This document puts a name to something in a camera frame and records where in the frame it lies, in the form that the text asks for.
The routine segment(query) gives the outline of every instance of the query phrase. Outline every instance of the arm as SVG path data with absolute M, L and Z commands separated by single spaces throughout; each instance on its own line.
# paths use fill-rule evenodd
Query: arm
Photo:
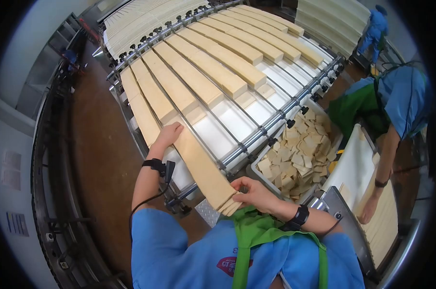
M 157 140 L 151 145 L 146 160 L 148 159 L 163 159 L 165 150 L 171 146 L 183 131 L 184 126 L 175 122 L 165 126 L 161 131 Z M 131 210 L 145 200 L 155 196 L 159 191 L 159 172 L 152 170 L 150 166 L 143 166 L 139 171 L 139 175 L 134 185 L 133 201 L 131 202 Z M 143 204 L 136 211 L 149 208 L 148 204 Z
M 377 174 L 375 176 L 375 179 L 378 182 L 385 183 L 389 179 L 400 139 L 401 138 L 395 130 L 395 127 L 393 126 L 393 124 L 390 124 L 388 132 L 385 135 L 385 140 L 383 142 L 383 152 L 380 155 L 380 161 L 377 167 Z M 380 199 L 382 192 L 383 188 L 374 187 L 372 195 L 367 200 L 361 216 L 358 217 L 359 221 L 362 224 L 367 224 L 371 221 L 371 218 L 374 216 L 375 210 L 377 209 L 378 200 Z
M 287 222 L 291 220 L 300 205 L 293 204 L 280 200 L 259 181 L 249 177 L 241 177 L 231 182 L 231 186 L 235 190 L 239 190 L 242 186 L 248 188 L 247 194 L 238 194 L 233 196 L 236 202 L 242 202 L 244 206 L 254 205 L 260 212 L 269 213 L 281 221 Z M 337 220 L 325 211 L 320 211 L 313 208 L 308 208 L 309 217 L 302 229 L 314 234 L 325 234 L 337 222 Z M 337 225 L 330 233 L 342 232 L 343 229 Z

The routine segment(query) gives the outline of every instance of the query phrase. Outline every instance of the worker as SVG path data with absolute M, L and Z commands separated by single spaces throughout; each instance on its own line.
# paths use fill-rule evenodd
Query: worker
M 329 117 L 346 139 L 359 118 L 365 121 L 373 139 L 384 135 L 375 187 L 359 216 L 361 223 L 370 222 L 375 213 L 400 142 L 427 125 L 432 100 L 429 79 L 410 62 L 388 69 L 376 78 L 361 79 L 329 103 Z
M 376 5 L 377 10 L 370 10 L 371 16 L 369 27 L 365 33 L 364 40 L 361 46 L 356 51 L 357 55 L 363 54 L 364 51 L 372 44 L 374 52 L 372 53 L 371 66 L 375 66 L 379 54 L 379 43 L 385 41 L 385 36 L 388 35 L 388 22 L 385 16 L 388 15 L 387 10 L 380 5 Z
M 177 122 L 165 126 L 146 159 L 162 159 L 183 129 Z M 246 194 L 233 196 L 234 201 L 246 207 L 237 210 L 233 220 L 218 221 L 201 240 L 187 246 L 186 232 L 173 216 L 144 204 L 157 195 L 159 172 L 152 164 L 141 168 L 132 202 L 134 288 L 365 287 L 353 244 L 329 213 L 282 201 L 248 177 L 238 178 L 230 185 L 235 190 L 248 189 Z M 254 213 L 247 218 L 249 211 Z M 247 225 L 241 217 L 245 222 L 261 223 Z M 261 230 L 269 223 L 284 224 L 288 229 Z M 235 224 L 245 232 L 243 235 L 238 234 Z M 305 232 L 290 231 L 297 226 Z M 256 231 L 263 235 L 256 236 Z M 251 243 L 274 236 L 270 242 L 241 246 L 242 238 Z

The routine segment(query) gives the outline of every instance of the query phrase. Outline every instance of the white wall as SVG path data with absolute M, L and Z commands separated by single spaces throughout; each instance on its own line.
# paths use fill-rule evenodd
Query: white wall
M 31 210 L 30 170 L 33 139 L 13 129 L 0 120 L 0 228 L 7 243 L 21 265 L 24 273 L 36 288 L 59 288 L 44 259 L 38 241 L 33 213 Z M 20 190 L 2 184 L 2 159 L 4 150 L 22 155 L 20 165 Z M 7 230 L 6 212 L 24 214 L 29 237 L 12 235 Z
M 11 38 L 0 65 L 0 98 L 15 108 L 38 54 L 62 22 L 97 0 L 38 0 Z
M 358 0 L 359 3 L 368 9 L 375 9 L 375 5 L 383 6 L 388 13 L 388 36 L 390 41 L 405 61 L 410 61 L 417 53 L 417 46 L 408 31 L 406 25 L 401 20 L 399 14 L 394 10 L 388 0 Z

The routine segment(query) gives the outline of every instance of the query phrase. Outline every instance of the blue uniform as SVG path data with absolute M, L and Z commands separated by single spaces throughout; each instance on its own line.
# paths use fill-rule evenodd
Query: blue uniform
M 231 288 L 237 257 L 234 223 L 221 220 L 201 240 L 187 235 L 169 214 L 143 209 L 133 216 L 131 272 L 139 288 Z M 321 240 L 327 248 L 329 288 L 364 288 L 353 244 L 346 234 Z M 247 288 L 268 288 L 280 273 L 291 288 L 318 288 L 319 248 L 295 234 L 251 249 Z
M 351 85 L 345 95 L 374 83 L 374 78 L 363 78 Z M 378 81 L 382 104 L 401 138 L 414 135 L 428 123 L 433 100 L 429 79 L 412 66 L 402 66 L 387 72 Z
M 378 42 L 380 41 L 382 32 L 388 35 L 388 22 L 385 16 L 377 10 L 371 10 L 370 20 L 369 28 L 367 28 L 363 43 L 358 48 L 358 53 L 362 54 L 367 47 L 372 44 L 374 48 L 372 63 L 376 63 L 379 53 Z

